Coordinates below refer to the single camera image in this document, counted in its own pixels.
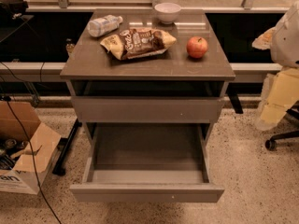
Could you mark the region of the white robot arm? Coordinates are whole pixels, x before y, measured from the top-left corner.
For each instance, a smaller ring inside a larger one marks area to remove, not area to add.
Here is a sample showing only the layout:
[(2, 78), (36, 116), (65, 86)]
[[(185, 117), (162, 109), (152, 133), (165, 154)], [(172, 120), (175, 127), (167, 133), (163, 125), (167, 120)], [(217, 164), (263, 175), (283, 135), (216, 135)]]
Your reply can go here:
[(282, 66), (275, 75), (267, 74), (263, 82), (255, 126), (267, 131), (299, 101), (299, 2), (294, 2), (276, 26), (258, 36), (252, 46), (269, 49), (272, 61)]

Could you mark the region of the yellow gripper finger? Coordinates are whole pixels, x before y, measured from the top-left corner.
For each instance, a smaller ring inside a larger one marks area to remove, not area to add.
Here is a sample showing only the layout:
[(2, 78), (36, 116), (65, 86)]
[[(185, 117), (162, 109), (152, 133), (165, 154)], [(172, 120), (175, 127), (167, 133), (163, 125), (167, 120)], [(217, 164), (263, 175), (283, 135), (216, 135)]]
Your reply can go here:
[(272, 44), (273, 34), (275, 31), (276, 31), (275, 27), (268, 29), (263, 34), (259, 35), (257, 38), (254, 39), (254, 41), (252, 42), (252, 46), (255, 49), (261, 49), (261, 50), (270, 49), (270, 46)]
[(287, 111), (299, 101), (299, 70), (283, 68), (276, 75), (268, 74), (263, 82), (255, 126), (267, 131), (276, 127)]

